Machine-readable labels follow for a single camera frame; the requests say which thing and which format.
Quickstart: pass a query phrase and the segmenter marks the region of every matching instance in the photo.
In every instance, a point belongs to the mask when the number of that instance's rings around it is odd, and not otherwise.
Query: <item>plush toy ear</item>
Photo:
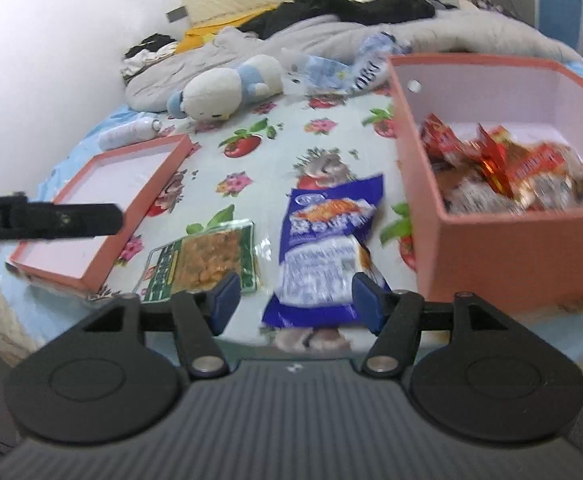
[[[167,111],[169,115],[174,116],[176,119],[184,119],[187,117],[187,112],[183,111],[182,105],[182,92],[176,92],[167,100]]]

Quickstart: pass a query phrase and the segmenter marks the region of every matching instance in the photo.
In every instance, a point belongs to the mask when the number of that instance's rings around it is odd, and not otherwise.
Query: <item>open box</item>
[[[420,129],[430,113],[454,131],[536,129],[562,136],[583,158],[583,79],[549,60],[418,54],[393,57],[391,81],[420,293],[449,301],[471,290],[508,313],[582,299],[583,208],[448,214]]]
[[[61,290],[98,292],[129,237],[193,147],[185,134],[95,155],[53,202],[115,203],[124,212],[121,231],[94,238],[21,242],[11,262],[33,281]]]

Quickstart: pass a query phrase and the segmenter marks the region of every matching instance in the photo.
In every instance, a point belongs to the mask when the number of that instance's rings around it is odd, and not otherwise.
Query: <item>blue bed sheet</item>
[[[583,65],[570,63],[567,66],[583,78]],[[93,155],[100,152],[97,145],[97,134],[100,131],[143,115],[127,106],[116,110],[90,131],[69,157],[54,168],[51,176],[40,184],[36,199],[51,200]],[[14,247],[14,244],[0,247],[0,287],[30,337],[40,342],[49,342],[92,312],[84,300],[53,294],[9,274],[4,262]],[[583,367],[583,312],[565,313],[534,323],[529,328]]]

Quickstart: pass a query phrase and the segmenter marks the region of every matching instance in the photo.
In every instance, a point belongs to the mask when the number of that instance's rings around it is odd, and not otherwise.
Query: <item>white plush toy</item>
[[[178,118],[226,121],[244,103],[255,103],[282,92],[282,67],[265,54],[237,68],[212,68],[194,77],[167,101],[167,111]]]

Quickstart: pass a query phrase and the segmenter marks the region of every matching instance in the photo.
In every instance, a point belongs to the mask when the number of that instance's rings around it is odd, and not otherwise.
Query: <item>gray blanket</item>
[[[361,42],[377,32],[388,32],[399,43],[410,43],[414,52],[462,49],[583,63],[583,58],[565,44],[550,40],[525,23],[485,10],[441,10],[431,20],[372,27],[319,16],[264,41],[225,27],[203,47],[170,57],[132,79],[126,90],[127,103],[134,110],[162,112],[169,96],[198,74],[217,66],[237,65],[256,54],[277,57],[283,47],[351,64]]]

